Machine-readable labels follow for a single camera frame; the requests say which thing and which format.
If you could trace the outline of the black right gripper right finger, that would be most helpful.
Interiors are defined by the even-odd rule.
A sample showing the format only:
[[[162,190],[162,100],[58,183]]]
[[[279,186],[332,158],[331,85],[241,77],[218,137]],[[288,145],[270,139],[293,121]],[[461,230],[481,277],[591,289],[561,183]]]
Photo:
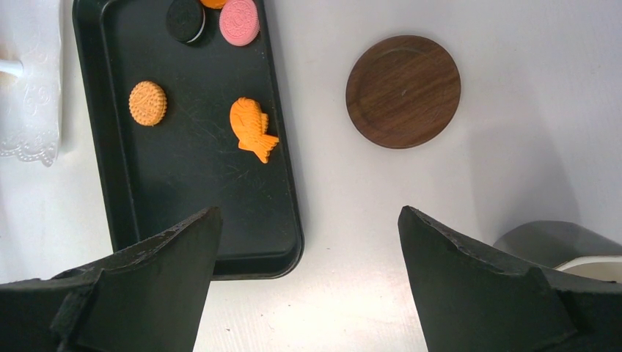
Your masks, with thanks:
[[[406,206],[398,230],[430,351],[619,351],[621,285],[514,257]]]

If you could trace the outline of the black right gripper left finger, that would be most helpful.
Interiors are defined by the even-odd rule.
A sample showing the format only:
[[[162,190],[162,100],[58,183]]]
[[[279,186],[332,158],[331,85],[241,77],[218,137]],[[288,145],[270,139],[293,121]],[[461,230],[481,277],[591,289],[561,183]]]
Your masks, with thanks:
[[[222,233],[218,208],[50,279],[1,286],[3,351],[192,351]]]

